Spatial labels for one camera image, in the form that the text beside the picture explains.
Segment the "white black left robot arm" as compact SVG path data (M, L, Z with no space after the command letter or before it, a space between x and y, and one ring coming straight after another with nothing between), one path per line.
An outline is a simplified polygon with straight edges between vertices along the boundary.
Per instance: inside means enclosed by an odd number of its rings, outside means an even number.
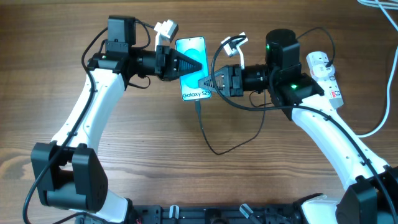
M68 119L48 143L37 143L30 155L35 175L30 194L42 205L72 211L81 222L141 223L128 198L110 191L107 175L98 159L98 146L109 116L132 77L156 76L171 82L197 72L202 65L175 49L171 42L178 25L172 20L153 26L155 49L136 44L140 20L110 16L95 37L99 51L82 55L86 82Z

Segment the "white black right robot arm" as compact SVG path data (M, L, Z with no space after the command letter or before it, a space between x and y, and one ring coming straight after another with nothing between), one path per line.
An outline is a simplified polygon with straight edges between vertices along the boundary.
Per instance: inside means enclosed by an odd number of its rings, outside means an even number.
M198 82L230 103L245 91L267 90L272 109L302 128L335 169L345 190L339 199L323 194L290 205L270 205L256 218L247 206L240 212L254 223L396 223L397 169L370 150L339 117L326 90L302 72L300 45L292 30L266 35L263 65L227 65Z

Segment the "white power strip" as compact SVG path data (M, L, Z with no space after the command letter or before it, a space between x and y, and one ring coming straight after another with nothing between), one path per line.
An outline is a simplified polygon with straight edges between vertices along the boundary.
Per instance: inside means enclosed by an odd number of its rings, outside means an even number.
M316 64L328 65L330 62L326 53L321 51L311 52L306 56L309 70ZM343 98L341 91L336 82L335 74L327 77L324 80L316 81L324 90L325 96L329 99L332 107L337 109L343 106Z

